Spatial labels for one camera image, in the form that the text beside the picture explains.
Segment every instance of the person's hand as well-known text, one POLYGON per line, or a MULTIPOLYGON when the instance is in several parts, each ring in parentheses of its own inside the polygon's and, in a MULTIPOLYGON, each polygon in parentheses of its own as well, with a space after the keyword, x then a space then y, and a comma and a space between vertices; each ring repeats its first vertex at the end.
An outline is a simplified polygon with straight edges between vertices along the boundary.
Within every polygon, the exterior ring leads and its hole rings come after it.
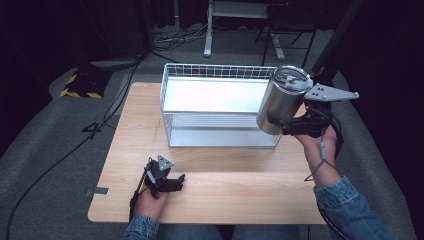
POLYGON ((158 220, 162 214, 169 192, 158 192, 156 198, 152 196, 150 189, 141 193, 135 205, 134 215, 144 215, 158 220))
POLYGON ((322 163, 321 137, 312 138, 309 135, 296 135, 294 137, 299 140, 304 147, 306 161, 309 164, 309 169, 313 173, 314 182, 318 188, 340 180, 341 176, 337 169, 334 168, 334 166, 336 166, 337 135, 333 127, 329 126, 326 129, 322 139, 325 146, 325 160, 329 164, 322 163))

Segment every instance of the table leg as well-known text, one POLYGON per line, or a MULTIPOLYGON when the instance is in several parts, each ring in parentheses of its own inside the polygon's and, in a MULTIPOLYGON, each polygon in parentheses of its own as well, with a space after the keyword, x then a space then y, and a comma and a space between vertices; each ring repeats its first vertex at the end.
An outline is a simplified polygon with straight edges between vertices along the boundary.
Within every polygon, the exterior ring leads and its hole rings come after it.
POLYGON ((208 30, 206 32, 205 51, 203 53, 205 57, 210 57, 212 55, 212 15, 213 15, 213 0, 209 0, 208 30))

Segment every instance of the metal cup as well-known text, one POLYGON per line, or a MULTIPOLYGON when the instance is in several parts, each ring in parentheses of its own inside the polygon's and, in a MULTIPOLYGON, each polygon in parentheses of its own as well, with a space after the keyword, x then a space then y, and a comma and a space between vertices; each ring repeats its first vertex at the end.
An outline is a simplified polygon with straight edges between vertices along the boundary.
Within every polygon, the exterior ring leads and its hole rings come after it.
POLYGON ((303 69, 283 65, 270 76, 256 123, 267 134, 280 135, 281 128, 268 121, 268 115, 287 120, 294 117, 303 102, 303 96, 312 88, 313 81, 303 69))

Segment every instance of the wire mesh basket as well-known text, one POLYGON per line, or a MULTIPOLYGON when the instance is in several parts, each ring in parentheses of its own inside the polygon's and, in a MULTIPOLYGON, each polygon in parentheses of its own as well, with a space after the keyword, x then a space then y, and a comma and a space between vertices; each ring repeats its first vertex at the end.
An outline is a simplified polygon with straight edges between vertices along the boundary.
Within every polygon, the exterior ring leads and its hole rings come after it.
POLYGON ((275 67, 166 64, 161 108, 170 147, 274 148, 256 116, 275 67))

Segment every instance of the denim jacket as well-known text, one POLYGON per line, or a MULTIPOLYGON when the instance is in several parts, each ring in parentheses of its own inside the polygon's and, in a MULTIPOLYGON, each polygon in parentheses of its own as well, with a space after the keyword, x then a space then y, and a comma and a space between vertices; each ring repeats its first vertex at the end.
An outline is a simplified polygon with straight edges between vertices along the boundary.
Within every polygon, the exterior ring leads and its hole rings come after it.
MULTIPOLYGON (((314 188, 318 207, 331 225, 348 239, 393 239, 383 220, 370 209, 368 201, 359 194, 347 177, 323 188, 314 188)), ((156 239, 159 223, 137 215, 127 230, 125 239, 156 239)), ((343 239, 330 227, 332 239, 343 239)))

